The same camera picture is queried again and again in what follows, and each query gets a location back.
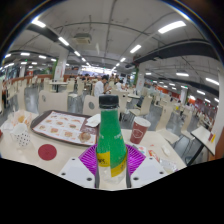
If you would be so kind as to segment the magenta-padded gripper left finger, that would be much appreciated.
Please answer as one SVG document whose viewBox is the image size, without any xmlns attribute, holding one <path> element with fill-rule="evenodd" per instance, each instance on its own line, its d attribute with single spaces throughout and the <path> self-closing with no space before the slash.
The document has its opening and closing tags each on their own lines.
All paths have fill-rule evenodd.
<svg viewBox="0 0 224 224">
<path fill-rule="evenodd" d="M 86 149 L 79 157 L 71 157 L 59 176 L 84 188 L 98 188 L 100 178 L 96 145 Z"/>
</svg>

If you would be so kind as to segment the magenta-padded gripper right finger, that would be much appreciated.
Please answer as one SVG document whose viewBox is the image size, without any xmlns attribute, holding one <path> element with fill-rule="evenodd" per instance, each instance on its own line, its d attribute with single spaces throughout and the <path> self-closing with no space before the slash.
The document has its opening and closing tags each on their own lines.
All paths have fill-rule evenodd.
<svg viewBox="0 0 224 224">
<path fill-rule="evenodd" d="M 167 172 L 154 157 L 146 157 L 135 147 L 127 145 L 128 188 L 140 188 L 165 176 Z"/>
</svg>

